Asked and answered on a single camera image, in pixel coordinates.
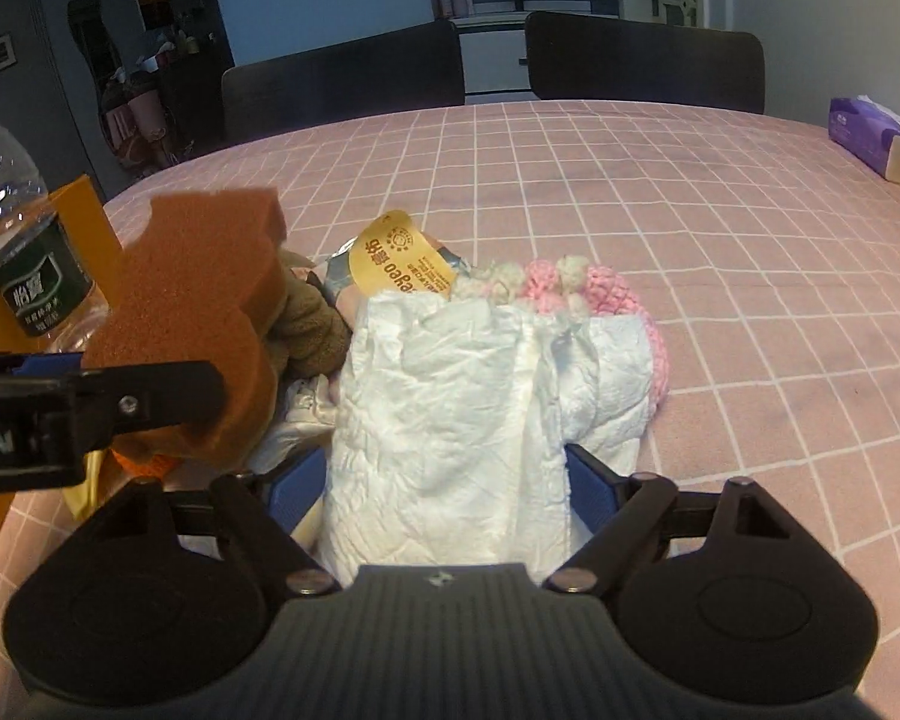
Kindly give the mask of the white cloth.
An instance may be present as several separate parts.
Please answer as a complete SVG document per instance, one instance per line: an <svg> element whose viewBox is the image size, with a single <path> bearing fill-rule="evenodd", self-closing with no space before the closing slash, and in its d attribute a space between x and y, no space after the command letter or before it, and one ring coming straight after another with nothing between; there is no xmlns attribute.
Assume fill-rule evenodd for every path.
<svg viewBox="0 0 900 720"><path fill-rule="evenodd" d="M377 294L341 372L318 557L344 585L364 566L543 580L578 544L567 445L628 475L658 400L642 317Z"/></svg>

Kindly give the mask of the orange white storage box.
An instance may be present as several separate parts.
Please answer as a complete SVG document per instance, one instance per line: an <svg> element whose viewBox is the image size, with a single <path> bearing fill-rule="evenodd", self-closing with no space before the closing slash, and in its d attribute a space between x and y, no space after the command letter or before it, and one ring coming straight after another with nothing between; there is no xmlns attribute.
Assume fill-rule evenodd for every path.
<svg viewBox="0 0 900 720"><path fill-rule="evenodd" d="M113 299L121 244L94 184L79 177L50 193L52 217L19 258L0 266L0 355L45 351L46 333L59 330L100 289Z"/></svg>

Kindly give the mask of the brown sponge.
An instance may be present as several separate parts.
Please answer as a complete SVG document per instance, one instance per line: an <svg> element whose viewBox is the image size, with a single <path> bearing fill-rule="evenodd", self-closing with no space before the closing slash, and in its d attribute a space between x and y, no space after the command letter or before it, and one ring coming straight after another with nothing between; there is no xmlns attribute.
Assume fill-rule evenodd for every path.
<svg viewBox="0 0 900 720"><path fill-rule="evenodd" d="M240 465L263 437L279 374L265 337L289 296L279 247L286 220L269 187L178 192L151 199L151 219L119 261L121 291L82 366L209 361L226 405L205 424L118 436L115 452Z"/></svg>

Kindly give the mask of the purple tissue pack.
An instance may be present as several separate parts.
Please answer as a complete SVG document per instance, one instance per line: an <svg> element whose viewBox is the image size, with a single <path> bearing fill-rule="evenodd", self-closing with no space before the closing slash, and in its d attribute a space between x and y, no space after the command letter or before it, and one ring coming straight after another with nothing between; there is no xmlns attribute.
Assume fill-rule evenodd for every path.
<svg viewBox="0 0 900 720"><path fill-rule="evenodd" d="M832 98L827 135L884 179L891 140L900 135L900 114L863 94Z"/></svg>

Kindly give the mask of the brown knitted soft item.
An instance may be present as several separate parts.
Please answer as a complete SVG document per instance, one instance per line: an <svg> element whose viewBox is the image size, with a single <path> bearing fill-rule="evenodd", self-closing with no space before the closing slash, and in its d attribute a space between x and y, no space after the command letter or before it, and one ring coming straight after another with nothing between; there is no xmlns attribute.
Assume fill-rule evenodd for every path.
<svg viewBox="0 0 900 720"><path fill-rule="evenodd" d="M351 330L325 293L315 265L302 255L278 250L287 299L266 335L266 348L279 376L331 376L346 359Z"/></svg>

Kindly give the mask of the black dining chair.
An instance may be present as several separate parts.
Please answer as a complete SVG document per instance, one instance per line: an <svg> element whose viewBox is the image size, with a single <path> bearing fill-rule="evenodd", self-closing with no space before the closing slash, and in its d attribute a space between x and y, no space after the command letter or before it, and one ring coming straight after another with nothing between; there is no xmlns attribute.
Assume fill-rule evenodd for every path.
<svg viewBox="0 0 900 720"><path fill-rule="evenodd" d="M222 76L224 130L232 143L463 103L460 38L450 21L239 65Z"/></svg>
<svg viewBox="0 0 900 720"><path fill-rule="evenodd" d="M763 44L749 32L533 11L525 43L541 99L766 109Z"/></svg>

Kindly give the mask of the yellow label foil packet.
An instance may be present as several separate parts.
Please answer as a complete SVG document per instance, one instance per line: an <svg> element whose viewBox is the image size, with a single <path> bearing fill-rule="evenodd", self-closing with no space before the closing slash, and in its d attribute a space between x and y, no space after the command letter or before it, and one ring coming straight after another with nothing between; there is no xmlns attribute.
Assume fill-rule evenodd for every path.
<svg viewBox="0 0 900 720"><path fill-rule="evenodd" d="M425 234L406 211L391 210L329 255L315 277L328 299L338 302L349 288L363 298L382 291L448 296L453 281L468 270L463 257Z"/></svg>

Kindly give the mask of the white sink cabinet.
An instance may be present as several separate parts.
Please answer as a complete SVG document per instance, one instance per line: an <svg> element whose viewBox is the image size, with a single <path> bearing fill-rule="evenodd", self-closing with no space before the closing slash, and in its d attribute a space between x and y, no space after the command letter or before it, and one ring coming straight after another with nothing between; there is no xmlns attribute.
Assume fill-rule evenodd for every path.
<svg viewBox="0 0 900 720"><path fill-rule="evenodd" d="M616 15L535 8L455 18L468 104L497 99L535 99L543 91L571 89L580 76L593 75L596 49L587 41L598 32L585 20L617 20Z"/></svg>

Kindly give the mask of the pink white crochet item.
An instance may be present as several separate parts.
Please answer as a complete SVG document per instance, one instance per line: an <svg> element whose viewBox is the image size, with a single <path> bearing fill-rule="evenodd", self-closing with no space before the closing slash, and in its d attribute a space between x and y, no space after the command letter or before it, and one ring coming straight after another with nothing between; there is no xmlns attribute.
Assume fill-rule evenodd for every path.
<svg viewBox="0 0 900 720"><path fill-rule="evenodd" d="M587 257L566 255L557 260L491 263L458 269L452 299L484 298L493 304L516 304L550 316L566 312L574 319L590 316L637 316L644 324L652 353L650 412L655 413L670 385L670 358L662 333L622 275Z"/></svg>

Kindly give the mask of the clear water bottle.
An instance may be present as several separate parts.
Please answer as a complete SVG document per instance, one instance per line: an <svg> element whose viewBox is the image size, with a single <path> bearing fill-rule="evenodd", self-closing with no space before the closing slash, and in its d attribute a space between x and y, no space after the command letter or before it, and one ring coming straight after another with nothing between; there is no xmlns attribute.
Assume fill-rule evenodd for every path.
<svg viewBox="0 0 900 720"><path fill-rule="evenodd" d="M52 217L50 192L27 149L0 124L0 266L19 258L35 232ZM59 330L46 333L52 353L82 353L109 313L100 289L77 307Z"/></svg>

